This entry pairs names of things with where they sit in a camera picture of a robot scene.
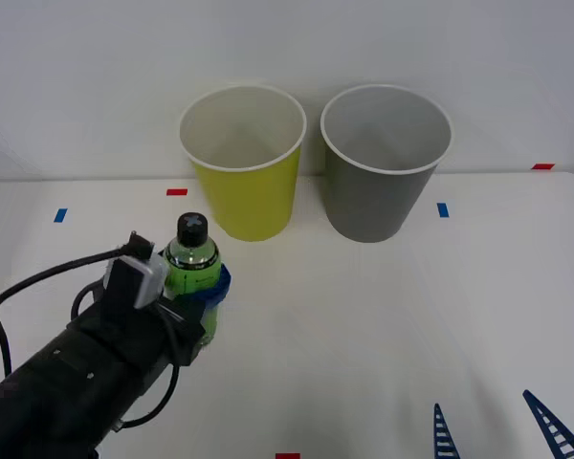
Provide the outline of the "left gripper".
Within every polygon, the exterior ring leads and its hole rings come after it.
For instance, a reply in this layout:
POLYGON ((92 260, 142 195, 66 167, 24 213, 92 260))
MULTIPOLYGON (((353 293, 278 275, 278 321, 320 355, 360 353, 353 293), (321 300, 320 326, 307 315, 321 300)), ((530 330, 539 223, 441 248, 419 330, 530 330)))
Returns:
POLYGON ((178 363, 189 366, 201 350, 205 328, 216 324, 219 304, 226 298, 232 276, 224 263, 219 279, 206 290, 162 298, 142 309, 102 299, 68 324, 92 338, 144 375, 170 362, 172 346, 167 327, 176 338, 178 363))

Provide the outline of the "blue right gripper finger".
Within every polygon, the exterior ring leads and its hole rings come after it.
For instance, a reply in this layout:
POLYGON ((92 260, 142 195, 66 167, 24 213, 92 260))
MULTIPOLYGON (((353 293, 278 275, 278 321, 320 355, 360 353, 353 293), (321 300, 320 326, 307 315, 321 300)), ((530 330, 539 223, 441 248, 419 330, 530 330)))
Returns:
POLYGON ((433 454, 435 459, 460 458, 439 404, 433 409, 433 454))
POLYGON ((553 457, 574 459, 574 434, 571 430, 531 391, 524 390, 522 395, 553 457))

